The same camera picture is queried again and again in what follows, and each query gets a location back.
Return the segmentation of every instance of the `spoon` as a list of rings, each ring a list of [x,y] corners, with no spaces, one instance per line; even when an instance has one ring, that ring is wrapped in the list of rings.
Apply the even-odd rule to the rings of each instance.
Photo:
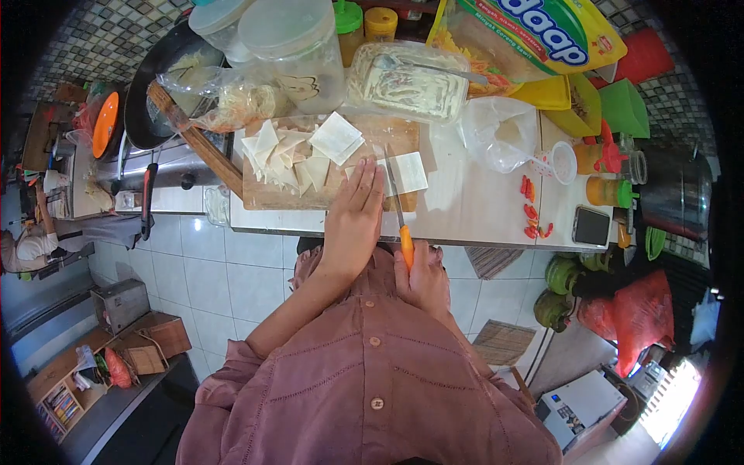
[[[467,80],[471,80],[472,82],[481,84],[483,86],[488,85],[488,79],[486,79],[486,77],[483,74],[469,73],[466,71],[454,71],[452,69],[439,68],[437,66],[419,65],[417,63],[402,61],[400,58],[394,57],[390,54],[377,55],[374,59],[373,64],[377,68],[387,69],[387,70],[396,69],[400,67],[401,65],[409,65],[409,66],[415,66],[417,68],[433,69],[435,71],[441,71],[443,73],[454,74],[455,76],[464,77]]]

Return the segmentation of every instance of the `stove knob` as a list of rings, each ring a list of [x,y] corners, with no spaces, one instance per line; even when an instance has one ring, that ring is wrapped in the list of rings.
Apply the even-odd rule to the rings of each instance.
[[[191,173],[181,175],[181,189],[189,190],[196,184],[196,177]]]

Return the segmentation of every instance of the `red plastic container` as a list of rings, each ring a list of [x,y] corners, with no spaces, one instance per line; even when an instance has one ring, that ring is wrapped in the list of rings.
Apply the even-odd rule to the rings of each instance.
[[[628,78],[633,85],[674,69],[674,62],[664,43],[652,28],[646,28],[623,38],[628,54],[618,61],[615,81]],[[604,79],[590,79],[596,89],[607,86]]]

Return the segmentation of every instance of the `orange knife handle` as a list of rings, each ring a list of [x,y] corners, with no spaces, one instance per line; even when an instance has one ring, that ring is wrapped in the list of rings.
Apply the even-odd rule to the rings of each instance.
[[[414,241],[411,240],[408,225],[403,225],[400,229],[400,251],[403,252],[405,265],[408,267],[408,272],[410,272],[411,267],[414,265]]]

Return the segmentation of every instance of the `yellow oil package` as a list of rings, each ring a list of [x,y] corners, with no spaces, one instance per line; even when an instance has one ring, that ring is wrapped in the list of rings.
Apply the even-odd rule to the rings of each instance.
[[[464,54],[488,86],[508,96],[526,82],[609,65],[628,49],[589,0],[441,0],[428,46]]]

